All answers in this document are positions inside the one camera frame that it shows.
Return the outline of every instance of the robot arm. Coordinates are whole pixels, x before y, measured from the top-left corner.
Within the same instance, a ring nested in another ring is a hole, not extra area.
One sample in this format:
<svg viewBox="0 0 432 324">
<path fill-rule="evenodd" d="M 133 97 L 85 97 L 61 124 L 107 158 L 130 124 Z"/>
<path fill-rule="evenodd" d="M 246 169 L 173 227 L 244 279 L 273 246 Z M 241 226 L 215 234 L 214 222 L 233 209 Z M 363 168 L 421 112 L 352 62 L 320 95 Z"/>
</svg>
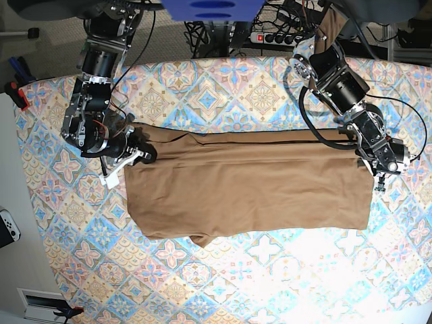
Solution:
<svg viewBox="0 0 432 324">
<path fill-rule="evenodd" d="M 105 121 L 110 111 L 116 59 L 121 55 L 119 71 L 141 17 L 142 11 L 111 6 L 97 17 L 84 20 L 88 37 L 78 64 L 82 75 L 76 79 L 61 128 L 64 140 L 80 149 L 82 157 L 115 159 L 117 167 L 110 174 L 103 168 L 101 176 L 102 183 L 109 188 L 118 184 L 119 165 L 152 163 L 157 156 L 156 150 L 132 126 L 114 131 Z"/>
<path fill-rule="evenodd" d="M 329 10 L 328 16 L 337 15 Z M 323 46 L 323 41 L 327 40 L 327 46 Z M 372 175 L 379 178 L 376 188 L 379 191 L 385 190 L 386 174 L 398 175 L 408 169 L 408 147 L 387 134 L 382 112 L 365 101 L 369 86 L 346 63 L 338 43 L 325 35 L 325 26 L 319 28 L 318 34 L 298 44 L 290 58 L 290 66 L 304 84 L 299 98 L 300 112 L 321 142 L 336 149 L 355 149 Z M 335 120 L 341 125 L 340 130 L 355 138 L 356 144 L 342 146 L 330 143 L 319 135 L 304 110 L 303 100 L 307 90 L 331 109 Z"/>
</svg>

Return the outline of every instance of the brown garment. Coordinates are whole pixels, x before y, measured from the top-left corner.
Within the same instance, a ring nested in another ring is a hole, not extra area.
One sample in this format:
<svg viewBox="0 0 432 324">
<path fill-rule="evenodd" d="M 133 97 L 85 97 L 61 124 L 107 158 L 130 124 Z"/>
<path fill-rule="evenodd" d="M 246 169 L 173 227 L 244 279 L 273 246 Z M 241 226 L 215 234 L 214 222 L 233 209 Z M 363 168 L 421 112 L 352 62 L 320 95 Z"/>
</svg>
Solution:
<svg viewBox="0 0 432 324">
<path fill-rule="evenodd" d="M 190 236 L 203 247 L 249 231 L 367 227 L 373 177 L 354 152 L 317 143 L 309 130 L 203 136 L 141 127 L 158 159 L 127 167 L 126 190 L 129 214 L 151 240 Z"/>
<path fill-rule="evenodd" d="M 346 18 L 334 8 L 330 7 L 317 30 L 318 37 L 315 41 L 315 54 L 322 53 L 335 42 L 340 31 L 345 26 Z"/>
</svg>

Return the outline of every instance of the metal bracket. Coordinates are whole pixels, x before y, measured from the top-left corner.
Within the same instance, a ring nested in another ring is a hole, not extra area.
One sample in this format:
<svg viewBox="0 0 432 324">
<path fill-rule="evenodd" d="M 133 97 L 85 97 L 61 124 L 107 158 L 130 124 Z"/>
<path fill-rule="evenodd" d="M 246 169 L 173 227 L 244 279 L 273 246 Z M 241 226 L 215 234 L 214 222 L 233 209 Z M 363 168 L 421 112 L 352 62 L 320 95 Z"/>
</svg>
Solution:
<svg viewBox="0 0 432 324">
<path fill-rule="evenodd" d="M 117 186 L 120 183 L 118 172 L 123 169 L 127 164 L 132 164 L 135 159 L 139 157 L 143 157 L 144 152 L 140 150 L 136 150 L 134 153 L 132 153 L 129 157 L 123 159 L 119 164 L 115 166 L 115 168 L 109 172 L 107 175 L 100 175 L 99 179 L 101 180 L 101 183 L 103 186 L 107 186 L 108 189 L 112 189 L 115 186 Z"/>
</svg>

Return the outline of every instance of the power strip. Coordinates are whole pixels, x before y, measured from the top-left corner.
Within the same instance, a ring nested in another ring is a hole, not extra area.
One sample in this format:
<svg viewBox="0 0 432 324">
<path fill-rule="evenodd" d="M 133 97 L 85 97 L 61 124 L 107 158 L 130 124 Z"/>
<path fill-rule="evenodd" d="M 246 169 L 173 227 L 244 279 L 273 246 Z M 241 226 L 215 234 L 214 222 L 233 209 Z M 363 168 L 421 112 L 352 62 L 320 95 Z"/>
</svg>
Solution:
<svg viewBox="0 0 432 324">
<path fill-rule="evenodd" d="M 296 46 L 295 39 L 301 39 L 301 36 L 292 36 L 292 34 L 275 34 L 274 32 L 251 32 L 250 42 L 256 44 L 269 44 L 281 46 Z"/>
</svg>

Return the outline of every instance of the blue object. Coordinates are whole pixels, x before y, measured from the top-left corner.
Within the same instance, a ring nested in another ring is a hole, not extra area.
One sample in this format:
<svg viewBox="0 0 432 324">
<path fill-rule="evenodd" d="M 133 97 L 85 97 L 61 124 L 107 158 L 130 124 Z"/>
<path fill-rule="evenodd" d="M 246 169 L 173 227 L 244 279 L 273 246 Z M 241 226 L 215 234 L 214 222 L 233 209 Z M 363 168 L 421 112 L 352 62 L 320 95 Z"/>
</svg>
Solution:
<svg viewBox="0 0 432 324">
<path fill-rule="evenodd" d="M 264 0 L 162 0 L 173 20 L 251 22 Z"/>
<path fill-rule="evenodd" d="M 18 77 L 21 78 L 21 85 L 29 84 L 36 81 L 36 78 L 31 75 L 28 66 L 23 65 L 20 59 L 11 57 L 8 59 L 9 64 L 13 67 Z"/>
</svg>

